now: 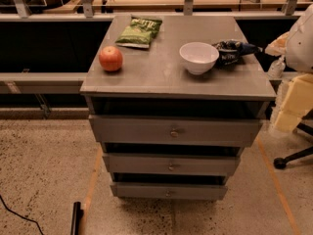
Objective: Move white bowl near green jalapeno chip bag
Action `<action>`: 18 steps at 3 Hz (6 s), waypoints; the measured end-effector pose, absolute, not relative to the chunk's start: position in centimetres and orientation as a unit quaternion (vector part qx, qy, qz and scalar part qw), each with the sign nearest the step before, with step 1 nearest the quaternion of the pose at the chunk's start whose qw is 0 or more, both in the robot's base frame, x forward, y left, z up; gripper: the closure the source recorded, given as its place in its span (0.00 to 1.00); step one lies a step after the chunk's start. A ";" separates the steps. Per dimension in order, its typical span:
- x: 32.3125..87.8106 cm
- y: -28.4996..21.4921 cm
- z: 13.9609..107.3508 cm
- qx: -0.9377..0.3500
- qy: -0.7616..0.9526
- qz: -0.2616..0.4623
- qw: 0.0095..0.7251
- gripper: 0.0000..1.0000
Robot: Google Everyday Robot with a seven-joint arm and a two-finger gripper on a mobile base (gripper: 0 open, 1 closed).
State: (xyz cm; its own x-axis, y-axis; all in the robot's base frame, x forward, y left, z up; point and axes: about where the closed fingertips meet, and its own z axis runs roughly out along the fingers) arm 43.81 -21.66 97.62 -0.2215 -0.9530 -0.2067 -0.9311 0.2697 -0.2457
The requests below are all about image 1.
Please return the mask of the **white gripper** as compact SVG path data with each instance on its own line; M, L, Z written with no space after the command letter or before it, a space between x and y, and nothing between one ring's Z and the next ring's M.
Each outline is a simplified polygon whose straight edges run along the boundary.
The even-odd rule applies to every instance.
M313 109L313 74L299 75L291 80L282 105L282 111L274 114L274 128L292 132Z

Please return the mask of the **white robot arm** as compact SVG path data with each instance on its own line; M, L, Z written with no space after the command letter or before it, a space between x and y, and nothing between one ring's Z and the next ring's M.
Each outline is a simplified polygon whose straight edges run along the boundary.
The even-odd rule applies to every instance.
M313 5L288 32L270 43L265 53L284 56L287 66L299 72L283 89L284 99L271 119L275 129L291 132L313 110Z

